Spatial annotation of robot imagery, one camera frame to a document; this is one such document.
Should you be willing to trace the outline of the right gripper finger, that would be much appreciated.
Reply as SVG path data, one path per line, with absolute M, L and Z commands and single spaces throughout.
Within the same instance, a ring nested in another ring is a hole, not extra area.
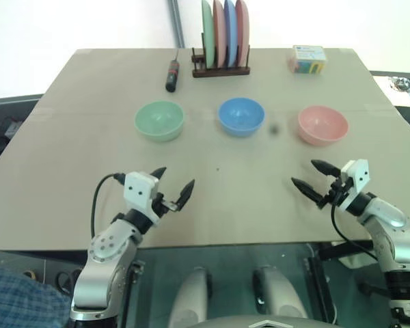
M 336 166 L 320 159 L 312 159 L 311 164 L 326 176 L 340 177 L 340 169 Z
M 296 188 L 307 198 L 312 200 L 316 205 L 319 205 L 323 199 L 323 196 L 317 193 L 314 188 L 307 182 L 300 180 L 298 178 L 291 178 L 292 183 Z

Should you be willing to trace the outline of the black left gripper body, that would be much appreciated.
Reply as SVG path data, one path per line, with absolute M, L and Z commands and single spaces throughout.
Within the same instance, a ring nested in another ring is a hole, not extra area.
M 160 219 L 166 215 L 169 211 L 176 212 L 178 205 L 174 202 L 167 201 L 164 195 L 160 192 L 156 194 L 156 197 L 152 201 L 152 209 L 157 217 Z

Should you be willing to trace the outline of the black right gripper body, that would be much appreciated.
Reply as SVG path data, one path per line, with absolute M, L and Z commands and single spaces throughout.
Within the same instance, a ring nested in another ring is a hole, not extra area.
M 347 178 L 344 182 L 341 178 L 337 178 L 332 184 L 326 195 L 321 197 L 318 203 L 318 208 L 323 209 L 327 204 L 337 206 L 344 200 L 344 196 L 348 194 L 351 188 L 351 178 Z

